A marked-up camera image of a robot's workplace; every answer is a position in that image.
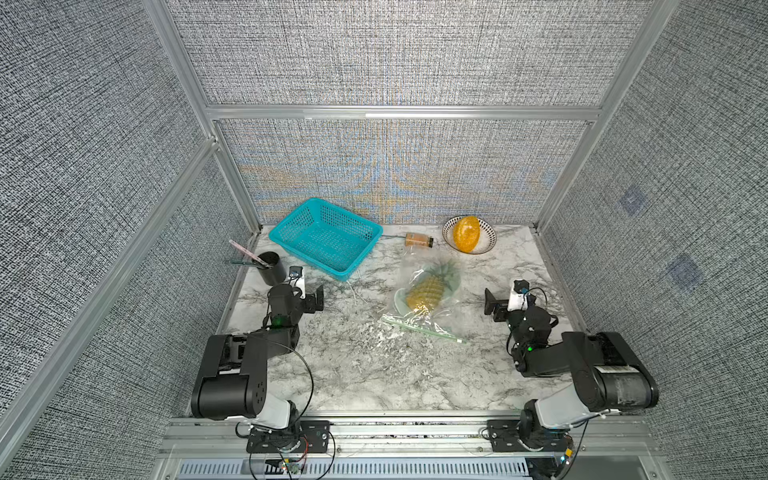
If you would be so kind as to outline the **clear zip-top bag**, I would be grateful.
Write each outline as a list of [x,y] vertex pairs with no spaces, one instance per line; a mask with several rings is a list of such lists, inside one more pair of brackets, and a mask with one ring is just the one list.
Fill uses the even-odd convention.
[[463,266],[449,250],[408,247],[399,264],[395,289],[381,320],[394,327],[454,343]]

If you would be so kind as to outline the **yellow pineapple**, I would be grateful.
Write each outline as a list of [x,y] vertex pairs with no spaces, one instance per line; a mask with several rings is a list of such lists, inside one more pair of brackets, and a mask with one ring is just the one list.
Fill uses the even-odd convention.
[[452,260],[425,267],[405,295],[407,307],[418,314],[431,314],[450,298],[460,285],[458,264]]

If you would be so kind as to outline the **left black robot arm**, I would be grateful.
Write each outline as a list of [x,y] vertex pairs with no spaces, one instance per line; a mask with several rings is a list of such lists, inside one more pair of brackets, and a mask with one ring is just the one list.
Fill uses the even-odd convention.
[[289,283],[272,287],[262,327],[246,334],[211,336],[191,394],[195,418],[246,418],[265,430],[290,431],[303,412],[268,391],[268,361],[298,353],[300,320],[324,310],[324,288],[305,293]]

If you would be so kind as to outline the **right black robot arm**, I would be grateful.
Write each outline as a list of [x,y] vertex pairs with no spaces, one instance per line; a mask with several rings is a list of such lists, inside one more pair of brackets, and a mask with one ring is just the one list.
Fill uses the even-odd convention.
[[553,450],[566,445],[571,429],[595,417],[658,404],[655,379],[619,333],[571,331],[551,344],[549,335],[559,318],[536,304],[525,281],[507,300],[485,290],[484,314],[507,325],[505,350],[523,377],[571,376],[571,383],[561,390],[527,401],[512,424],[490,421],[487,429],[494,450]]

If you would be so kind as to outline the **black pen cup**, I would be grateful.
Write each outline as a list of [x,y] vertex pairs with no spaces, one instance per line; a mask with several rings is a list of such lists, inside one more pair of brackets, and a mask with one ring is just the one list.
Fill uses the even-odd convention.
[[261,260],[257,270],[267,286],[276,286],[285,281],[287,277],[286,269],[276,252],[263,252],[258,254],[257,257]]

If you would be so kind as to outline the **teal plastic basket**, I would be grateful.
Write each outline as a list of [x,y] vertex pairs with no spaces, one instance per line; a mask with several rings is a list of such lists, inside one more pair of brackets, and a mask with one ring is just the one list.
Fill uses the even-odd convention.
[[328,201],[311,198],[272,228],[269,238],[291,255],[344,282],[382,234],[381,225]]

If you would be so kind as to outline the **patterned ceramic plate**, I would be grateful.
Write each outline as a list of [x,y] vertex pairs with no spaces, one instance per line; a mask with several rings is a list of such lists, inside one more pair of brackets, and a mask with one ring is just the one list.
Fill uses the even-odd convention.
[[450,247],[471,255],[488,253],[497,243],[494,228],[485,220],[475,216],[450,218],[443,225],[442,235]]

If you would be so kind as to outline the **orange fruit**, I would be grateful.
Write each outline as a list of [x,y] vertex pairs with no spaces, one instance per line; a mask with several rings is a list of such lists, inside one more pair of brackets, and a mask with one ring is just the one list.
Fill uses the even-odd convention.
[[464,253],[472,252],[480,238],[481,226],[475,216],[465,216],[459,219],[453,229],[453,241],[456,248]]

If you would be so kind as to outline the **small brown glass bottle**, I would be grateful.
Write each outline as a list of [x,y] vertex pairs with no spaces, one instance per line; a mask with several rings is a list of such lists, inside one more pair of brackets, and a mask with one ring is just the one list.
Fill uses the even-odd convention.
[[405,234],[405,245],[409,247],[432,248],[434,239],[427,234],[407,232]]

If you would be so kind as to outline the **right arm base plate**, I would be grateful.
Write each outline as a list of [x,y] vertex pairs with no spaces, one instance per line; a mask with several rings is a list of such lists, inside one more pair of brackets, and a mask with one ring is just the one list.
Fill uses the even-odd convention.
[[488,420],[486,431],[495,453],[564,453],[573,447],[567,430],[548,430],[539,426],[519,426],[517,419]]

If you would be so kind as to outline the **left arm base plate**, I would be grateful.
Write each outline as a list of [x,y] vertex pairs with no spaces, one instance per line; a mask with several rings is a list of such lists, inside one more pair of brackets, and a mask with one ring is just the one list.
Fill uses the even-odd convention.
[[249,454],[326,453],[330,441],[331,423],[326,420],[301,420],[283,430],[254,427],[247,437]]

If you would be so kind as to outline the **aluminium front rail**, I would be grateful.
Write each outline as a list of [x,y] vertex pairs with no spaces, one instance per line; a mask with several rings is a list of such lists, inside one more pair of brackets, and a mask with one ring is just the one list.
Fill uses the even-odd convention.
[[514,411],[317,412],[296,439],[260,446],[249,426],[171,421],[153,479],[670,479],[646,422],[596,418],[550,446],[515,438]]

